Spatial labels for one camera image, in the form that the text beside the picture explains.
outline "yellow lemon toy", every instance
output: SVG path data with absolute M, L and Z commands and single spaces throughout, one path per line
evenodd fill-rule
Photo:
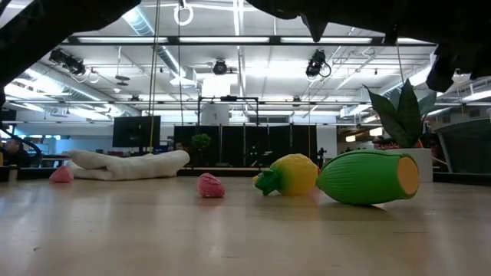
M 269 171 L 254 177 L 254 186 L 267 196 L 277 190 L 283 196 L 306 196 L 315 186 L 318 167 L 302 154 L 290 154 L 276 160 Z

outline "monitor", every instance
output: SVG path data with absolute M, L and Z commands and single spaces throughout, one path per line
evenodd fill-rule
M 160 145 L 160 116 L 114 118 L 113 147 L 145 147 Z

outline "wooden floor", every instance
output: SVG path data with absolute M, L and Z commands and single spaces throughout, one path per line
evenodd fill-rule
M 223 178 L 0 189 L 0 275 L 491 275 L 491 188 L 423 185 L 357 208 Z

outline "pink toy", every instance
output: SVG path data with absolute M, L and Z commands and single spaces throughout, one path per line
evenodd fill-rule
M 203 173 L 198 178 L 198 193 L 204 198 L 222 198 L 225 195 L 225 187 L 215 176 Z
M 61 166 L 51 174 L 49 180 L 55 183 L 69 183 L 74 180 L 74 174 L 67 166 Z

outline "hanging ring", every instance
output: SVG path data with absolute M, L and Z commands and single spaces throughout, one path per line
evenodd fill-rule
M 185 21 L 181 21 L 180 18 L 179 18 L 179 12 L 183 9 L 186 9 L 189 11 L 189 17 L 185 20 Z M 193 11 L 193 7 L 190 7 L 190 6 L 187 6 L 187 7 L 183 7 L 181 8 L 180 6 L 176 6 L 174 8 L 174 20 L 176 21 L 176 23 L 179 25 L 179 26 L 186 26 L 188 25 L 189 23 L 191 23 L 191 21 L 193 20 L 194 18 L 194 11 Z

